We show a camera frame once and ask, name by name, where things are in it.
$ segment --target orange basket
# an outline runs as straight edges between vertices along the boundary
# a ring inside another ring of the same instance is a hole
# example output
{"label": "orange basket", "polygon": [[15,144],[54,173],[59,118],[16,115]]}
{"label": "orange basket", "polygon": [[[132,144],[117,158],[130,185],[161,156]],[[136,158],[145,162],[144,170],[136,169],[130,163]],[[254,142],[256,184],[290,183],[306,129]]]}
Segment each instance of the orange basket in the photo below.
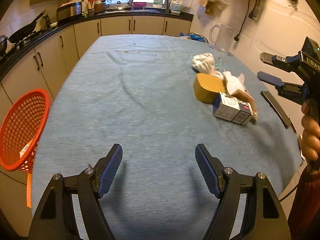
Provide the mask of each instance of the orange basket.
{"label": "orange basket", "polygon": [[[10,109],[0,129],[0,164],[8,171],[32,173],[36,145],[48,118],[50,100],[46,91],[33,90]],[[31,142],[20,157],[20,151]]]}

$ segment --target screw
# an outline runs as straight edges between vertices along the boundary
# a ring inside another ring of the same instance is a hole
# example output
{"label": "screw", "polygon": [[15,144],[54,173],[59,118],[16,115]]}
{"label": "screw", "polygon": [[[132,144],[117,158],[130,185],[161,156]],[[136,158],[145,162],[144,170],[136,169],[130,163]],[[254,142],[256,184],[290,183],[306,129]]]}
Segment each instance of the screw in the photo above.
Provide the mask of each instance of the screw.
{"label": "screw", "polygon": [[225,172],[226,174],[231,174],[231,173],[233,173],[233,169],[230,168],[230,167],[226,167],[226,168],[224,168],[224,172]]}
{"label": "screw", "polygon": [[265,179],[265,178],[266,178],[266,175],[265,175],[263,172],[259,172],[259,173],[258,173],[258,177],[259,177],[260,179]]}
{"label": "screw", "polygon": [[53,175],[52,178],[57,180],[57,179],[60,179],[60,177],[61,177],[61,174],[60,173],[56,173],[56,174]]}
{"label": "screw", "polygon": [[91,167],[86,168],[86,169],[84,170],[84,173],[85,173],[85,174],[91,174],[91,173],[93,173],[93,168],[91,168]]}

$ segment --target basket rim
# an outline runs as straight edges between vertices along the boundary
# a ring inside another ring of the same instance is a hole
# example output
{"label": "basket rim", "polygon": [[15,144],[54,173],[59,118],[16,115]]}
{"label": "basket rim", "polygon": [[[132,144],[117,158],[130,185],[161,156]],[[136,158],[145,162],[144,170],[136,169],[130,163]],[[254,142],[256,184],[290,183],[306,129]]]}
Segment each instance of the basket rim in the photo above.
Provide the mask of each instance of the basket rim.
{"label": "basket rim", "polygon": [[48,114],[49,114],[49,107],[50,107],[50,99],[49,99],[49,95],[48,93],[43,90],[43,89],[35,89],[32,91],[29,91],[28,93],[24,94],[22,97],[20,97],[10,108],[9,112],[7,113],[4,121],[2,122],[1,128],[0,128],[0,145],[2,146],[2,137],[3,137],[3,133],[4,133],[4,128],[6,127],[12,113],[17,109],[18,106],[21,105],[22,102],[25,101],[25,97],[26,96],[30,96],[30,94],[39,94],[41,93],[42,96],[44,97],[44,114],[42,116],[42,120],[40,122],[39,128],[36,131],[36,134],[32,140],[32,143],[30,144],[30,147],[28,148],[28,150],[26,150],[25,154],[14,164],[8,165],[6,164],[2,158],[2,147],[0,147],[0,164],[2,165],[3,168],[5,168],[7,171],[15,171],[18,170],[22,164],[25,163],[25,161],[27,160],[27,158],[30,156],[30,154],[32,153],[32,150],[35,148],[36,143],[39,141],[40,136],[42,134],[42,131],[44,129],[45,123],[47,121],[48,118]]}

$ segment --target blue tablecloth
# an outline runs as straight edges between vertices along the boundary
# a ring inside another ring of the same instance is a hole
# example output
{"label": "blue tablecloth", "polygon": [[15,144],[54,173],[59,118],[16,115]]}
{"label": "blue tablecloth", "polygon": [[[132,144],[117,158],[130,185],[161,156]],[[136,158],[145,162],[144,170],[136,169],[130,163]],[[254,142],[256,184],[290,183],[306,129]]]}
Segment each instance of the blue tablecloth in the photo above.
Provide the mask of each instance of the blue tablecloth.
{"label": "blue tablecloth", "polygon": [[[257,125],[216,118],[212,106],[196,100],[191,59],[205,52],[222,57],[223,68],[233,75],[244,74],[259,109]],[[100,37],[51,107],[33,169],[33,213],[53,174],[79,174],[119,143],[123,160],[100,200],[116,239],[202,239],[218,200],[197,166],[198,143],[241,174],[264,172],[278,195],[301,163],[296,135],[285,129],[262,90],[263,83],[237,58],[205,43]],[[242,197],[233,235],[243,208]],[[87,238],[76,200],[75,209],[80,236]]]}

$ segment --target person's arm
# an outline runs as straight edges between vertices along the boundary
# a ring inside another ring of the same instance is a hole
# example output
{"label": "person's arm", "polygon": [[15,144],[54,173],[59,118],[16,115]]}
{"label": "person's arm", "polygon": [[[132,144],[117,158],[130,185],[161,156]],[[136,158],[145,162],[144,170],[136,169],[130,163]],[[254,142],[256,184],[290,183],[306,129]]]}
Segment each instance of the person's arm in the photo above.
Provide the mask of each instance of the person's arm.
{"label": "person's arm", "polygon": [[308,162],[309,160],[316,161],[318,159],[318,153],[320,153],[320,127],[314,119],[308,116],[309,107],[307,103],[302,105],[301,110],[305,114],[301,120],[304,128],[301,151]]}

